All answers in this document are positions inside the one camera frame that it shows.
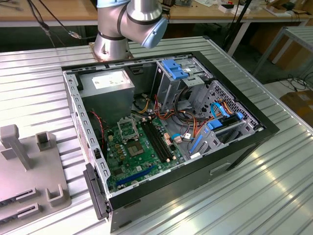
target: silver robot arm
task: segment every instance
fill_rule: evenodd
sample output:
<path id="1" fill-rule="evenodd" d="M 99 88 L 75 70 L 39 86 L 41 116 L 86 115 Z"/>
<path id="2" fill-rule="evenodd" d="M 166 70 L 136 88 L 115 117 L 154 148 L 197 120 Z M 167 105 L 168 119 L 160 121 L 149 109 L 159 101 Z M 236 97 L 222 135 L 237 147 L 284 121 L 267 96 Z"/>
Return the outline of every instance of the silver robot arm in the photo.
<path id="1" fill-rule="evenodd" d="M 158 0 L 98 0 L 98 35 L 94 53 L 100 60 L 128 58 L 128 40 L 153 48 L 162 39 L 167 20 Z"/>

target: blue drive bracket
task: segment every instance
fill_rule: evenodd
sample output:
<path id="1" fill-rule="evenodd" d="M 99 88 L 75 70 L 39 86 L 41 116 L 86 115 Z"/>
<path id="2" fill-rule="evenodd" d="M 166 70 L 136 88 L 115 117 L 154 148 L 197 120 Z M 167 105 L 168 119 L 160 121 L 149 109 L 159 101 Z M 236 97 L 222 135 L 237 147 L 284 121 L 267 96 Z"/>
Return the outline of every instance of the blue drive bracket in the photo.
<path id="1" fill-rule="evenodd" d="M 162 64 L 174 80 L 189 77 L 174 60 L 162 60 Z"/>
<path id="2" fill-rule="evenodd" d="M 222 124 L 219 120 L 213 120 L 207 123 L 208 128 L 210 128 L 210 130 L 214 130 L 218 127 L 221 127 Z"/>
<path id="3" fill-rule="evenodd" d="M 244 115 L 242 113 L 238 112 L 237 117 L 239 118 L 239 120 L 242 120 L 244 118 Z"/>

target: chip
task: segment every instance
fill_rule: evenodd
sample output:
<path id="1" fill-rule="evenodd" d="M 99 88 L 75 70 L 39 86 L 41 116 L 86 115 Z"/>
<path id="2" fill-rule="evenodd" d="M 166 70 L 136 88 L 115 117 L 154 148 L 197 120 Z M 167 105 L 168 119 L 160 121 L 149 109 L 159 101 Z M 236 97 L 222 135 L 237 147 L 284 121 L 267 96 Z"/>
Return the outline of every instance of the chip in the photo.
<path id="1" fill-rule="evenodd" d="M 133 142 L 127 143 L 126 146 L 131 157 L 137 156 L 144 152 L 139 141 L 133 141 Z"/>
<path id="2" fill-rule="evenodd" d="M 119 174 L 122 174 L 122 173 L 123 173 L 122 168 L 119 168 L 119 169 L 116 169 L 116 170 L 113 171 L 114 175 L 119 175 Z"/>

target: aluminum table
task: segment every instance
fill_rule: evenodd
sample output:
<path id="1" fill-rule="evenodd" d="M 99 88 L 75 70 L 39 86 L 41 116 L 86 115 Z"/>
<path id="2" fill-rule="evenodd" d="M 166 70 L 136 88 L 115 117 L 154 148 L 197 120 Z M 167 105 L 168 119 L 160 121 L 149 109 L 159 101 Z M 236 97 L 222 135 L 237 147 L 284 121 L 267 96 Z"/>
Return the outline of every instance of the aluminum table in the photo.
<path id="1" fill-rule="evenodd" d="M 214 42 L 130 44 L 135 57 L 201 51 L 279 128 L 241 165 L 114 234 L 308 234 L 313 231 L 313 129 Z M 20 136 L 56 135 L 72 205 L 9 234 L 109 234 L 98 221 L 83 177 L 85 163 L 70 118 L 60 66 L 91 63 L 88 46 L 0 54 L 0 125 Z"/>

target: orange wire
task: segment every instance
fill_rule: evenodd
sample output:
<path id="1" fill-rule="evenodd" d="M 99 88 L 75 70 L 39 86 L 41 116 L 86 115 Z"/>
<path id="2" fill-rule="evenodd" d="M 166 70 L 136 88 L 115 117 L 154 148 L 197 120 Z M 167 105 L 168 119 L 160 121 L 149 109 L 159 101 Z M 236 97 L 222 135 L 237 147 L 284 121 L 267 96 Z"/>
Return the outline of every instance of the orange wire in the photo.
<path id="1" fill-rule="evenodd" d="M 228 106 L 227 106 L 225 101 L 223 102 L 223 104 L 224 104 L 225 108 L 228 110 L 228 114 L 232 114 L 232 112 L 229 110 L 229 108 L 228 108 Z"/>

